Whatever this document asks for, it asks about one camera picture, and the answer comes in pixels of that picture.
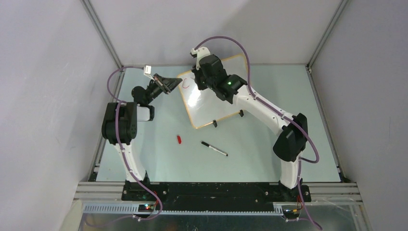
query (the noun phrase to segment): purple cable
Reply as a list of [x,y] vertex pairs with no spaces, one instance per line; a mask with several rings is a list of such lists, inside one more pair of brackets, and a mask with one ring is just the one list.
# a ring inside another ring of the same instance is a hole
[[120,105],[121,105],[122,103],[126,103],[126,101],[120,100],[120,99],[118,99],[117,97],[115,97],[115,96],[112,94],[111,90],[109,89],[109,82],[111,81],[111,78],[112,78],[112,76],[113,76],[115,73],[117,73],[117,72],[119,72],[119,71],[122,71],[123,69],[126,69],[126,68],[136,68],[136,69],[141,69],[141,70],[143,70],[142,67],[138,67],[138,66],[124,66],[124,67],[121,67],[121,68],[115,70],[115,71],[109,76],[109,78],[108,78],[108,82],[107,82],[108,92],[109,92],[109,94],[112,95],[112,97],[113,97],[114,99],[118,100],[117,107],[116,107],[116,114],[115,114],[115,134],[116,134],[116,140],[117,140],[117,142],[118,142],[118,144],[119,144],[120,150],[122,151],[122,158],[123,158],[123,160],[124,160],[124,162],[125,162],[126,169],[127,169],[128,172],[130,173],[130,175],[133,177],[133,179],[135,179],[135,181],[136,181],[142,188],[144,188],[147,192],[149,192],[151,195],[153,195],[153,196],[156,198],[156,200],[157,200],[157,201],[159,202],[159,204],[160,204],[160,209],[159,209],[159,212],[158,212],[157,214],[155,214],[155,215],[153,215],[153,216],[149,216],[149,217],[147,217],[147,218],[141,218],[141,217],[138,217],[138,216],[136,216],[136,215],[125,215],[125,216],[119,217],[119,218],[117,218],[117,219],[115,219],[115,220],[112,220],[112,221],[110,221],[110,222],[108,222],[108,223],[106,223],[106,224],[103,224],[103,225],[90,225],[90,224],[88,224],[88,222],[85,221],[85,224],[86,224],[86,225],[91,226],[91,227],[95,227],[95,228],[105,227],[105,226],[108,226],[108,225],[111,225],[111,224],[115,223],[115,222],[118,221],[118,220],[122,220],[122,219],[125,219],[125,218],[137,218],[138,220],[151,220],[151,219],[153,219],[153,218],[156,218],[156,217],[163,211],[163,203],[162,203],[162,201],[160,200],[160,198],[159,198],[154,192],[152,192],[150,189],[148,189],[146,186],[144,186],[144,185],[140,182],[140,180],[135,176],[135,174],[133,173],[133,171],[130,169],[129,163],[128,163],[128,161],[127,161],[127,159],[126,159],[126,156],[125,156],[125,150],[124,150],[123,145],[122,145],[122,142],[120,141],[120,138],[119,138],[119,109],[120,109]]
[[120,101],[120,99],[118,99],[116,96],[114,96],[114,95],[112,94],[111,90],[109,89],[109,82],[111,81],[112,76],[114,76],[114,74],[116,74],[117,72],[122,71],[123,69],[126,69],[126,68],[136,68],[136,69],[143,70],[143,67],[138,67],[138,66],[123,66],[123,67],[121,67],[121,68],[115,70],[114,72],[112,72],[112,74],[111,74],[111,75],[109,76],[109,78],[108,78],[108,83],[107,83],[106,87],[107,87],[107,89],[108,89],[109,94],[112,95],[112,97],[113,97],[115,100],[117,100],[117,101]]
[[302,158],[302,157],[299,158],[299,170],[298,170],[297,186],[298,186],[298,189],[299,189],[299,195],[300,195],[300,198],[301,198],[301,201],[302,201],[302,204],[303,204],[303,208],[305,208],[305,211],[307,213],[309,221],[312,222],[314,225],[316,225],[316,227],[318,227],[320,230],[323,230],[323,228],[312,219],[309,212],[307,211],[305,201],[304,201],[303,196],[302,196],[302,190],[300,188],[300,171],[301,171],[301,163],[300,162],[301,162],[301,160],[304,160],[304,161],[312,163],[312,164],[315,164],[315,163],[319,162],[319,160],[320,160],[319,152],[318,152],[315,144],[313,143],[313,141],[309,137],[309,135],[305,132],[305,130],[303,130],[302,127],[300,127],[297,123],[295,123],[293,120],[291,120],[287,116],[284,116],[282,112],[280,112],[278,109],[274,108],[272,105],[266,103],[264,100],[262,100],[262,99],[255,96],[254,92],[252,91],[252,86],[251,86],[251,66],[250,66],[250,63],[249,63],[248,53],[246,52],[245,48],[238,41],[236,41],[233,38],[226,37],[226,36],[213,36],[213,37],[209,37],[209,38],[205,39],[204,41],[200,42],[194,49],[195,50],[198,49],[201,45],[203,45],[207,41],[210,41],[210,40],[213,40],[213,39],[227,39],[227,40],[230,40],[230,41],[234,42],[235,44],[237,44],[241,48],[241,50],[243,51],[243,53],[245,55],[246,64],[248,66],[248,86],[247,87],[248,87],[248,91],[250,92],[252,97],[255,100],[258,100],[259,102],[261,102],[264,106],[266,106],[267,108],[269,108],[270,110],[275,112],[280,117],[283,117],[283,119],[285,119],[288,122],[290,122],[291,124],[293,124],[297,129],[299,129],[302,132],[302,134],[306,137],[307,141],[312,146],[312,149],[313,149],[313,151],[315,152],[315,155],[316,155],[316,160],[309,160],[309,159],[305,159],[305,158]]
[[307,217],[309,218],[309,221],[312,222],[319,230],[323,230],[323,228],[317,222],[315,222],[312,219],[311,215],[309,214],[309,211],[306,208],[305,200],[303,199],[303,195],[302,195],[302,190],[300,189],[300,172],[301,172],[301,170],[302,170],[302,161],[299,160],[299,170],[297,171],[297,188],[299,190],[300,201],[303,204],[303,209],[305,209],[305,212],[307,214]]

